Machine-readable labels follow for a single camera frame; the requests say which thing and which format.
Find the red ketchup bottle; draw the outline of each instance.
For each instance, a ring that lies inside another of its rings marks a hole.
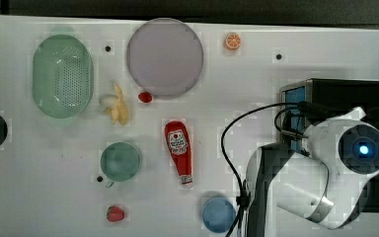
[[[177,166],[181,184],[192,188],[190,138],[186,126],[180,121],[170,121],[165,126],[165,138],[171,157]]]

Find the teal mug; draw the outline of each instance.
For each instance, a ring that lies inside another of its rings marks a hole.
[[[101,156],[101,169],[110,179],[107,188],[115,182],[124,182],[134,177],[140,164],[140,153],[132,145],[118,142],[107,147]]]

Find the blue bowl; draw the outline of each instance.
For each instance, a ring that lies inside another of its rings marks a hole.
[[[202,210],[202,221],[205,227],[214,233],[228,231],[235,218],[236,210],[225,197],[209,199]]]

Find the small red ball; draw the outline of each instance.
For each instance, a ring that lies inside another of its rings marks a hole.
[[[138,99],[143,103],[151,103],[153,100],[152,95],[148,92],[142,92],[138,95]]]

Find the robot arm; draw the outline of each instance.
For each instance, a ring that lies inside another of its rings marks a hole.
[[[379,131],[361,121],[364,116],[355,109],[309,126],[302,141],[308,157],[279,143],[254,153],[247,169],[247,236],[265,236],[270,201],[329,229],[345,224],[379,174]]]

